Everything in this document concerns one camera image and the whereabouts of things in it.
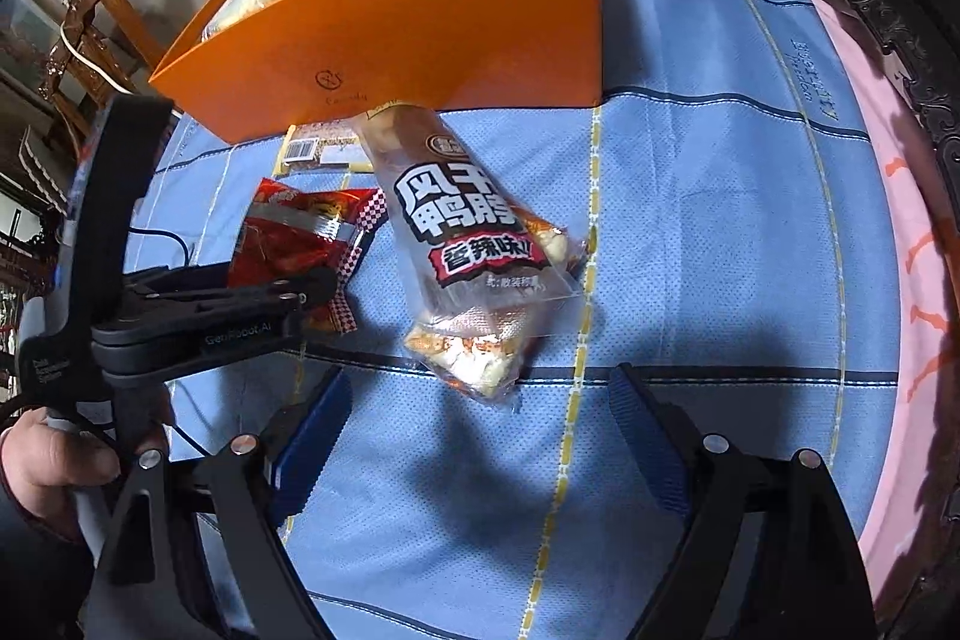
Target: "gray handle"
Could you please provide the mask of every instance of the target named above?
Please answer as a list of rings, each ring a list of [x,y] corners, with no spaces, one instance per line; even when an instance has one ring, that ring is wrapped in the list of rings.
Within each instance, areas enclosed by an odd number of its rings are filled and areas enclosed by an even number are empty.
[[[78,429],[70,421],[55,417],[53,410],[47,415],[47,426],[51,429],[61,429],[64,432],[77,432]],[[90,548],[93,564],[100,561],[100,552],[104,547],[109,529],[110,513],[107,510],[107,500],[104,499],[104,490],[100,487],[74,488],[74,499],[77,503],[77,520],[80,523],[80,533]]]

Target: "open gift box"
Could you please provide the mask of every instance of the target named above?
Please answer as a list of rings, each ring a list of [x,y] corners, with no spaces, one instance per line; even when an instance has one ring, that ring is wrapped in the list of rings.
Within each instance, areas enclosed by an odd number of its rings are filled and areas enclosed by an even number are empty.
[[[278,0],[200,42],[209,0],[150,83],[231,143],[390,100],[593,106],[600,0]]]

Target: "silver screw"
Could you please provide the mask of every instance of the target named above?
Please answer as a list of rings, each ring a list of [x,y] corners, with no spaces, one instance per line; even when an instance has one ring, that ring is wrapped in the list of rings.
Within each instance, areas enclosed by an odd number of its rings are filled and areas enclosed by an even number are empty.
[[[144,451],[140,454],[140,468],[141,469],[152,469],[160,463],[160,460],[163,458],[163,453],[157,450]]]
[[[727,453],[730,450],[730,442],[723,434],[708,434],[704,437],[704,448],[710,453]]]
[[[824,463],[824,460],[820,458],[820,454],[816,451],[811,451],[810,448],[803,448],[803,450],[800,451],[800,455],[797,456],[797,459],[808,469],[816,469]]]
[[[252,434],[238,434],[230,441],[230,450],[237,456],[246,456],[256,448],[256,437]]]

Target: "red snack package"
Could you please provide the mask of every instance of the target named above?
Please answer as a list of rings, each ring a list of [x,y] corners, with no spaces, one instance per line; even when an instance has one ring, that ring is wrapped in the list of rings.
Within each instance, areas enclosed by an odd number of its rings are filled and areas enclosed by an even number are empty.
[[[387,203],[378,189],[306,194],[263,179],[240,228],[227,285],[263,285],[329,266],[340,285],[328,304],[311,311],[306,325],[352,332],[356,319],[344,288],[386,217]]]

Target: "pink fabric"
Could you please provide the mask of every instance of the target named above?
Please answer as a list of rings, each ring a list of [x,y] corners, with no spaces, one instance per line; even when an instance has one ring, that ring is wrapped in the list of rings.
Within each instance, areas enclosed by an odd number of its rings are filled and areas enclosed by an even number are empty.
[[[846,68],[877,154],[899,268],[901,352],[896,408],[877,494],[860,535],[871,591],[877,598],[896,561],[914,542],[936,428],[938,387],[956,379],[955,304],[940,242],[940,237],[954,237],[955,231],[929,140],[880,65],[868,57],[877,49],[866,29],[825,1],[812,1]]]

